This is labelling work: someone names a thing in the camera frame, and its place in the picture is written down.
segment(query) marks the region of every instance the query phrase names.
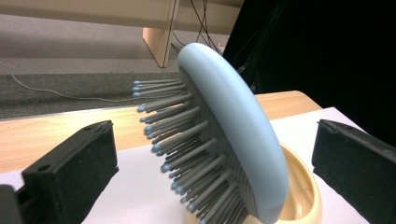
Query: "wooden furniture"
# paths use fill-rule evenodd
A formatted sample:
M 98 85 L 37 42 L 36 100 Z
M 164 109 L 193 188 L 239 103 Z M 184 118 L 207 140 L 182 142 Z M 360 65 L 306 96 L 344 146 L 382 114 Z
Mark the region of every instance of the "wooden furniture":
M 300 91 L 256 95 L 268 119 L 320 110 Z M 81 128 L 103 120 L 113 122 L 117 150 L 150 144 L 135 106 L 83 110 L 0 121 L 0 173 L 24 169 Z
M 0 14 L 145 27 L 143 38 L 166 67 L 174 30 L 230 35 L 243 0 L 0 0 Z

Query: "brush holder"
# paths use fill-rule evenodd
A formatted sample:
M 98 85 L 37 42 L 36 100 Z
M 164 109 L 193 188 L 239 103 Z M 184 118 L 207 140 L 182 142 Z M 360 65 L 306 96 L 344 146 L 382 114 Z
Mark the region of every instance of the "brush holder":
M 290 191 L 276 224 L 319 224 L 322 201 L 318 185 L 304 162 L 288 147 L 282 146 L 288 164 Z M 248 216 L 244 224 L 261 224 Z M 186 212 L 186 224 L 199 224 L 195 214 Z

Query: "hairbrush head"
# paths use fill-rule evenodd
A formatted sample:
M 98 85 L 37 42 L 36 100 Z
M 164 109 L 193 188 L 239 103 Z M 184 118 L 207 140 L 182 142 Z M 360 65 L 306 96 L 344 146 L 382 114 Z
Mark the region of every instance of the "hairbrush head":
M 289 193 L 285 156 L 271 123 L 236 71 L 198 43 L 178 56 L 180 79 L 136 82 L 144 134 L 161 170 L 201 223 L 241 223 L 248 215 L 278 221 Z

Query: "cable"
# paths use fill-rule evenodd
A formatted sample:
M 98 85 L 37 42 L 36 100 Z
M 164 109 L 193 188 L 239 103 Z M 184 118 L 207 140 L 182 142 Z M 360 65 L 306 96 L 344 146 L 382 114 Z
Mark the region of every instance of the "cable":
M 174 44 L 171 44 L 171 46 L 176 51 L 176 53 L 180 53 L 180 49 L 178 49 Z
M 186 46 L 186 45 L 183 44 L 180 40 L 178 40 L 178 38 L 177 38 L 177 36 L 176 36 L 176 34 L 175 34 L 175 31 L 173 31 L 173 33 L 174 33 L 174 37 L 175 37 L 175 39 L 177 40 L 177 42 L 178 42 L 179 44 L 181 44 L 182 46 Z
M 202 29 L 204 29 L 204 31 L 205 31 L 205 33 L 206 33 L 206 35 L 207 35 L 207 38 L 208 38 L 209 43 L 207 43 L 207 41 L 206 41 L 205 39 L 204 39 L 204 41 L 206 42 L 206 44 L 207 44 L 209 47 L 211 47 L 211 44 L 210 44 L 210 43 L 212 43 L 213 46 L 215 46 L 215 50 L 217 51 L 217 53 L 220 53 L 219 50 L 218 50 L 218 48 L 216 48 L 216 44 L 213 42 L 212 38 L 210 37 L 209 32 L 207 31 L 207 23 L 206 23 L 206 4 L 207 4 L 207 0 L 204 0 L 204 16 L 203 16 L 203 19 L 202 19 L 202 20 L 201 20 L 201 17 L 199 16 L 199 14 L 198 14 L 198 11 L 197 11 L 197 9 L 196 9 L 196 7 L 195 7 L 195 4 L 192 2 L 192 0 L 190 0 L 190 2 L 191 2 L 191 5 L 192 5 L 192 7 L 193 7 L 193 9 L 194 9 L 194 11 L 195 11 L 195 14 L 196 14 L 196 16 L 197 16 L 197 18 L 198 18 L 198 21 L 199 21 L 200 24 L 201 24 L 200 32 L 199 32 L 198 35 L 201 35 L 201 34 L 202 34 Z
M 0 61 L 0 64 L 4 66 L 8 74 L 21 86 L 23 86 L 25 89 L 29 91 L 43 91 L 43 92 L 50 92 L 55 95 L 62 96 L 64 98 L 68 99 L 73 99 L 73 100 L 96 100 L 96 101 L 104 101 L 104 102 L 109 102 L 109 103 L 122 103 L 122 102 L 130 102 L 130 101 L 135 101 L 135 100 L 140 100 L 140 99 L 156 99 L 156 98 L 163 98 L 163 97 L 169 97 L 171 95 L 165 95 L 165 96 L 158 96 L 158 97 L 139 97 L 139 98 L 131 98 L 131 99 L 124 99 L 124 100 L 108 100 L 108 99 L 103 99 L 103 98 L 97 98 L 97 97 L 75 97 L 75 96 L 69 96 L 65 95 L 62 93 L 59 93 L 57 91 L 52 91 L 52 90 L 47 90 L 47 89 L 36 89 L 36 88 L 31 88 L 26 86 L 25 84 L 21 83 L 15 76 L 14 74 L 8 69 L 7 65 Z
M 260 27 L 263 27 L 265 24 L 265 21 L 262 22 L 262 24 L 260 25 Z M 250 37 L 250 39 L 245 42 L 244 46 L 242 46 L 241 49 L 238 50 L 238 52 L 236 52 L 235 56 L 233 56 L 233 66 L 235 66 L 236 63 L 236 59 L 238 58 L 239 54 L 242 52 L 243 49 L 245 49 L 245 47 L 248 45 L 248 43 L 259 33 L 260 28 L 256 30 L 256 32 L 254 32 L 253 36 Z

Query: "white paper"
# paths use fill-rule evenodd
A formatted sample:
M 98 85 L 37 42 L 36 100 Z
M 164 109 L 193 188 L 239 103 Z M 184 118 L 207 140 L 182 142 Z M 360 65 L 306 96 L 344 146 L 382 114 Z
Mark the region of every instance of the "white paper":
M 360 128 L 336 108 L 272 120 L 276 136 L 303 160 L 313 171 L 311 164 L 318 121 L 330 119 Z M 162 174 L 163 158 L 150 152 L 150 146 L 118 151 L 119 172 L 111 179 L 85 224 L 96 223 L 185 223 L 185 204 L 180 196 L 170 190 L 171 179 Z M 349 203 L 314 174 L 323 202 L 322 223 L 368 223 Z M 22 186 L 21 171 L 0 174 L 0 184 Z

